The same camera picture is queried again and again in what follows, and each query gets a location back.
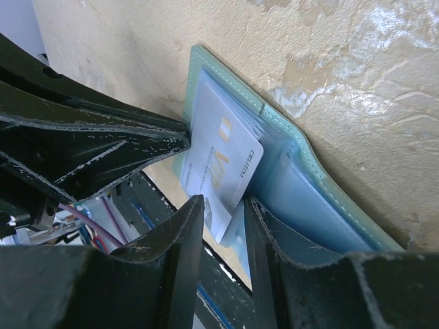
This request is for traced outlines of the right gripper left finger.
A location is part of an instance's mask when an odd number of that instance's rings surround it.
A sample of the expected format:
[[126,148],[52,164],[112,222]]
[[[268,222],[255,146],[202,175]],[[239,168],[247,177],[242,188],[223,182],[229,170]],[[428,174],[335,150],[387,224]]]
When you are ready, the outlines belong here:
[[105,254],[85,246],[1,248],[2,328],[190,328],[204,198]]

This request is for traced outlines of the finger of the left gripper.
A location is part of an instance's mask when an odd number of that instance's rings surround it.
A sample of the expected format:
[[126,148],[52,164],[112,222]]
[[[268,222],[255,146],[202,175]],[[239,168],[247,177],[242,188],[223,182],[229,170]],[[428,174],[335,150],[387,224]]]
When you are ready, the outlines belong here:
[[189,136],[181,121],[128,105],[55,72],[1,35],[1,81],[41,99]]
[[189,147],[184,123],[55,123],[1,115],[1,168],[60,202],[98,196]]

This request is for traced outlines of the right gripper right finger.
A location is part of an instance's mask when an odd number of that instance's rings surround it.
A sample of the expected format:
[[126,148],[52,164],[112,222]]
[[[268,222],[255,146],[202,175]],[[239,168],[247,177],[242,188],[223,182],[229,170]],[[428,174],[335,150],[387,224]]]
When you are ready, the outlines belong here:
[[438,255],[338,254],[244,203],[259,328],[437,328]]

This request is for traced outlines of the green card holder wallet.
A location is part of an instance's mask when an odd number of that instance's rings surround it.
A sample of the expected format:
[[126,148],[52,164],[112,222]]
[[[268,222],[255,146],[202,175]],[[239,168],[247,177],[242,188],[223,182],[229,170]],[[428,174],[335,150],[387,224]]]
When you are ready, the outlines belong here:
[[[244,198],[253,196],[289,228],[334,252],[401,250],[323,169],[305,134],[199,45],[191,48],[183,111],[190,131],[196,89],[204,75],[238,103],[235,114],[263,147],[263,156],[218,243],[244,250]],[[187,152],[173,164],[181,186]]]

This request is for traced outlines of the white VIP card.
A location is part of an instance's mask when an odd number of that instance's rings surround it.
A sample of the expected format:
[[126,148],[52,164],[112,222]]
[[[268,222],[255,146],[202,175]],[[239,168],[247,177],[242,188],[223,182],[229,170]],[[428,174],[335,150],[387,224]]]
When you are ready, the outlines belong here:
[[191,119],[191,147],[181,183],[202,194],[211,209],[207,226],[220,242],[263,156],[257,137],[235,114],[239,105],[208,75],[201,77]]

